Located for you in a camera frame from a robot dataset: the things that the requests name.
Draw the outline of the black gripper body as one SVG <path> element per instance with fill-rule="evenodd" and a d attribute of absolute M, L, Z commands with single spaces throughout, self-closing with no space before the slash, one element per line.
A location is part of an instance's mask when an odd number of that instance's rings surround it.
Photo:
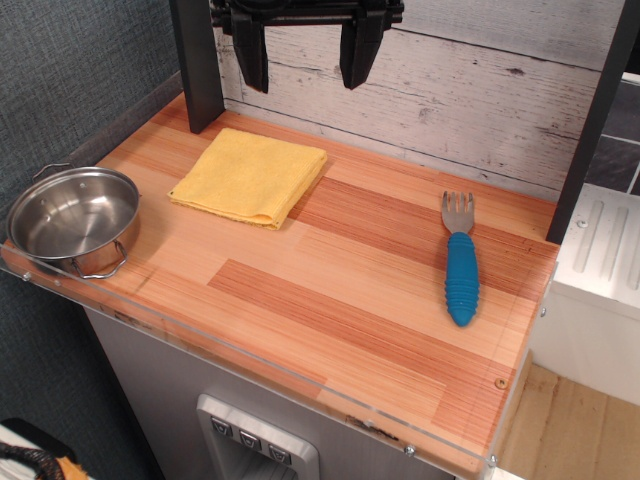
<path fill-rule="evenodd" d="M 381 36 L 400 23 L 403 1 L 210 1 L 211 23 L 225 34 L 248 36 L 266 27 L 341 25 Z"/>

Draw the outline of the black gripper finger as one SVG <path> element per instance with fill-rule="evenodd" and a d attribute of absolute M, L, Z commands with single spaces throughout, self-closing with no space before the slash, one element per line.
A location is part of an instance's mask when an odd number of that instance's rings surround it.
<path fill-rule="evenodd" d="M 353 90 L 365 83 L 384 35 L 384 13 L 358 12 L 343 23 L 340 39 L 340 70 L 343 84 Z"/>
<path fill-rule="evenodd" d="M 269 89 L 264 25 L 239 10 L 231 11 L 233 46 L 247 86 L 262 93 Z"/>

